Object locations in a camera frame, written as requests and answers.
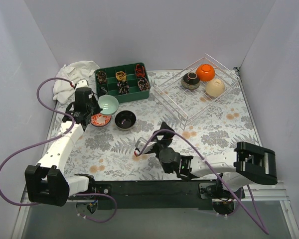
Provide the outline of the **white orange floral bowl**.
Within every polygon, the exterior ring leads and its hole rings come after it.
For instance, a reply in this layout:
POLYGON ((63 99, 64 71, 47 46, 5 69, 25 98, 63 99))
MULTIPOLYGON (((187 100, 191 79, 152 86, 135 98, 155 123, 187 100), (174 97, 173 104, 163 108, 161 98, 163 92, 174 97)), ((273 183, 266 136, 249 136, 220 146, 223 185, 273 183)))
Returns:
POLYGON ((112 116, 103 115, 103 114, 96 114, 91 117, 91 124, 95 127, 103 127, 109 124, 111 121, 112 116))

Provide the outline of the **olive brown bowl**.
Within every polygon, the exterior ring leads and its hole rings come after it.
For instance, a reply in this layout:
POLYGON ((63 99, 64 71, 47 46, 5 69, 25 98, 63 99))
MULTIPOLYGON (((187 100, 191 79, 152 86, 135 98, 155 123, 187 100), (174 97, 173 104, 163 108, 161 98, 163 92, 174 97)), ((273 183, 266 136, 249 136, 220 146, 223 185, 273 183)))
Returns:
POLYGON ((136 115, 131 111, 121 111, 115 116, 115 125, 120 130, 130 130, 136 123, 136 115))

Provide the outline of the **beige bowl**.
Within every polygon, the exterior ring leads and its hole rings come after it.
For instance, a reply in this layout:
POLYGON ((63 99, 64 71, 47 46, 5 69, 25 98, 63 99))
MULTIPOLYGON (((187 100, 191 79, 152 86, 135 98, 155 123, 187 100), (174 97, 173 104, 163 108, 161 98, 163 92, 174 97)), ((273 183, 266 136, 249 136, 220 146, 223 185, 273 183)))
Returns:
POLYGON ((221 79, 215 78, 207 83, 205 90, 208 95, 218 97, 225 92, 225 84, 221 79))

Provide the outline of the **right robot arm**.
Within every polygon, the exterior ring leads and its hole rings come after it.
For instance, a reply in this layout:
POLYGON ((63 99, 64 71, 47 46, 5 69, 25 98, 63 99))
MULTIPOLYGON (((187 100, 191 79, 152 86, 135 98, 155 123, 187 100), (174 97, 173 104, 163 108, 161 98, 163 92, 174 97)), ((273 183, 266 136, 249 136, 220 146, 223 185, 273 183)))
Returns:
POLYGON ((218 181, 215 191, 221 198, 251 183, 276 185, 278 182, 276 154, 271 149, 242 141, 220 154, 185 156, 170 147, 174 135, 174 130, 163 122, 143 150, 156 155, 165 173, 175 173, 184 181, 215 175, 218 181))

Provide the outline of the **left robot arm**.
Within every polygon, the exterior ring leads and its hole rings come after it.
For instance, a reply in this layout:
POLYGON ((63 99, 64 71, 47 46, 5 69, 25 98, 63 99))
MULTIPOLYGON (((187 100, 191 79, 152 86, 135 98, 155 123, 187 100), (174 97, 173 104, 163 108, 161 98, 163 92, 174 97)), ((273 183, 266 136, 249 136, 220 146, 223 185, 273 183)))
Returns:
POLYGON ((80 193, 85 199, 95 196, 96 187, 91 184, 91 176, 77 174, 64 176, 64 168, 75 143, 83 135, 91 122, 92 115, 101 111, 91 88, 75 90, 75 100, 66 108, 58 139, 53 141, 46 154, 35 166, 25 170, 25 181, 29 200, 63 206, 69 197, 80 193))

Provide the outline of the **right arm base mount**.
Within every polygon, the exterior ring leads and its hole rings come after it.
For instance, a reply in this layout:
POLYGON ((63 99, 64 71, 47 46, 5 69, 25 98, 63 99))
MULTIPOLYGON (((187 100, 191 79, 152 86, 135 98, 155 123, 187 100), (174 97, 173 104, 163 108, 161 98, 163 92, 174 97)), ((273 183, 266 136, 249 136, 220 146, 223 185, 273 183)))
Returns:
POLYGON ((228 217, 236 213, 240 205, 232 194, 222 186, 219 181, 213 181, 208 185, 200 183, 199 192, 201 199, 211 200, 213 210, 217 215, 228 217))

